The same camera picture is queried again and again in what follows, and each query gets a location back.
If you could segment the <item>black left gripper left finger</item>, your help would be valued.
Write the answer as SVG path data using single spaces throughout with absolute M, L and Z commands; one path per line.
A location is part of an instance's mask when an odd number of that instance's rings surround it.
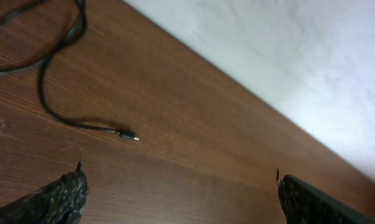
M 72 172 L 0 207 L 0 224 L 78 223 L 87 199 L 87 176 L 79 161 Z

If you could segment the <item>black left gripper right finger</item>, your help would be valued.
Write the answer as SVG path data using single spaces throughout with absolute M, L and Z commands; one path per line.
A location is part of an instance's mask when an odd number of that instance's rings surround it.
M 375 224 L 339 200 L 294 175 L 280 177 L 277 171 L 278 198 L 287 224 Z

